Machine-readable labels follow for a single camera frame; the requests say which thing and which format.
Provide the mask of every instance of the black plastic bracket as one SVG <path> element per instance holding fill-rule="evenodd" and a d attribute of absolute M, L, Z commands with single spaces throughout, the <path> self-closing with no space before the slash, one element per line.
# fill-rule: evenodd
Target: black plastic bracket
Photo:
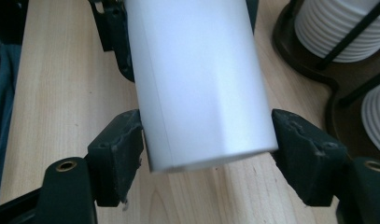
<path fill-rule="evenodd" d="M 253 30 L 254 34 L 254 29 L 256 28 L 257 12 L 259 10 L 259 0 L 246 0 L 246 6 L 248 17 L 250 18 L 251 29 Z"/>
<path fill-rule="evenodd" d="M 47 169 L 34 223 L 97 223 L 88 164 L 84 159 L 67 158 Z"/>
<path fill-rule="evenodd" d="M 15 200 L 0 205 L 0 224 L 33 223 L 40 189 L 35 189 Z"/>
<path fill-rule="evenodd" d="M 89 164 L 97 205 L 114 207 L 126 195 L 140 167 L 143 151 L 139 110 L 116 116 L 88 146 Z"/>
<path fill-rule="evenodd" d="M 300 116 L 275 109 L 277 167 L 303 202 L 330 206 L 340 199 L 340 224 L 380 224 L 380 161 L 346 156 L 346 147 Z"/>
<path fill-rule="evenodd" d="M 330 206 L 331 181 L 345 162 L 346 147 L 296 114 L 274 109 L 272 118 L 277 167 L 305 204 Z"/>
<path fill-rule="evenodd" d="M 96 22 L 103 50 L 114 50 L 120 72 L 134 82 L 131 48 L 128 35 L 128 16 L 123 1 L 104 0 L 103 12 L 99 12 L 96 3 L 90 0 L 91 11 Z"/>

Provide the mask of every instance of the white tube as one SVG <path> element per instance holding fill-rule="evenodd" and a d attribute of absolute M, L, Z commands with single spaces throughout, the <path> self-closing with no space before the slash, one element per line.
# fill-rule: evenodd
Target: white tube
<path fill-rule="evenodd" d="M 153 172 L 277 149 L 245 0 L 126 0 Z"/>

